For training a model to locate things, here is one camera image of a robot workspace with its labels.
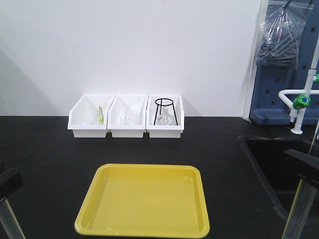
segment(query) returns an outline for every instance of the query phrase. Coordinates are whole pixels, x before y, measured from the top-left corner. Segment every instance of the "metal rod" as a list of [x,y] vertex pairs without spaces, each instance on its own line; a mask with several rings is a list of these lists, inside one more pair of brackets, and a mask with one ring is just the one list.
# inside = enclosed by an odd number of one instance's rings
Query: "metal rod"
[[174,111],[174,116],[175,116],[176,125],[178,125],[174,104],[172,104],[172,106],[173,106],[173,111]]
[[10,239],[25,239],[21,227],[7,200],[0,204],[0,222]]
[[161,106],[163,105],[163,99],[160,100],[160,109],[159,109],[159,114],[161,114]]
[[316,44],[316,48],[315,48],[315,52],[314,52],[314,56],[313,56],[313,61],[311,63],[310,68],[315,69],[317,67],[318,60],[319,60],[319,37],[317,40],[317,44]]
[[292,0],[288,0],[288,2],[283,6],[283,9],[286,9],[289,6],[289,4],[291,3],[291,1]]
[[316,188],[300,180],[282,239],[300,238],[316,193]]
[[154,118],[154,125],[156,122],[156,117],[158,116],[158,110],[159,110],[159,106],[156,107],[156,113],[155,113],[155,118]]

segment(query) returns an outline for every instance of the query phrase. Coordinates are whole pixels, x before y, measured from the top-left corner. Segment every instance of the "white storage bin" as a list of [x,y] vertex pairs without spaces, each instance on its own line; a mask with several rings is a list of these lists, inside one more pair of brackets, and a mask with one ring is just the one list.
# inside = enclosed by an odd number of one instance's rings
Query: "white storage bin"
[[[166,100],[162,100],[162,102],[160,100],[157,101],[158,104],[162,103],[163,105],[160,109],[160,106],[157,106],[155,101],[161,98],[165,98]],[[146,129],[150,133],[150,138],[180,138],[180,134],[184,130],[182,97],[149,96]]]
[[115,96],[108,114],[108,129],[112,137],[143,137],[147,101],[148,96]]
[[68,129],[75,138],[104,138],[112,96],[83,95],[70,110]]

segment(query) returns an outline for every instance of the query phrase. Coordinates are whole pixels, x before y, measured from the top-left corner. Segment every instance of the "yellow tray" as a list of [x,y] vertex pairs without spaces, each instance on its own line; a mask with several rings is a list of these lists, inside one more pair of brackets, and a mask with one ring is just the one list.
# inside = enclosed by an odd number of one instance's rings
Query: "yellow tray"
[[96,171],[74,227],[92,236],[203,238],[209,220],[199,171],[105,164]]

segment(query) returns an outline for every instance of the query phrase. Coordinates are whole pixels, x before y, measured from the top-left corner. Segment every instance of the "lab equipment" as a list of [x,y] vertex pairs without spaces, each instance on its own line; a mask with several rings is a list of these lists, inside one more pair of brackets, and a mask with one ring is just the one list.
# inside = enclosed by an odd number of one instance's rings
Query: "lab equipment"
[[263,43],[257,66],[290,67],[297,70],[302,32],[313,5],[289,1],[269,1],[265,22],[261,25]]
[[[291,132],[295,134],[302,134],[301,130],[306,108],[309,105],[310,95],[319,95],[319,90],[312,90],[313,83],[317,83],[316,67],[319,60],[319,38],[317,40],[313,60],[308,70],[308,76],[306,79],[305,87],[302,90],[282,90],[278,93],[279,98],[289,107],[290,109],[290,122],[295,122],[295,127],[291,129]],[[294,102],[292,102],[286,95],[302,94],[298,96]]]
[[142,138],[146,132],[146,95],[116,95],[108,113],[113,138]]
[[200,173],[188,165],[105,164],[74,227],[91,236],[203,238],[209,219]]
[[290,170],[300,177],[300,182],[285,226],[282,239],[299,239],[305,226],[309,211],[319,189],[318,155],[319,120],[315,129],[309,153],[292,149],[285,151]]
[[150,138],[180,138],[184,130],[182,97],[149,96],[146,130]]
[[6,169],[0,161],[0,222],[9,239],[25,239],[7,198],[22,187],[21,174],[15,168]]
[[105,138],[107,113],[114,95],[83,95],[69,113],[68,129],[74,137]]

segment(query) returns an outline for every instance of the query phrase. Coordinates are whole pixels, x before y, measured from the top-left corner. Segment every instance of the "transparent bag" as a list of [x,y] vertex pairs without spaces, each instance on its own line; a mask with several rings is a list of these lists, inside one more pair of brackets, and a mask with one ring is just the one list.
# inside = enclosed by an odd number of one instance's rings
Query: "transparent bag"
[[311,2],[269,1],[265,22],[261,24],[263,43],[256,58],[257,66],[297,70],[302,32],[314,7]]

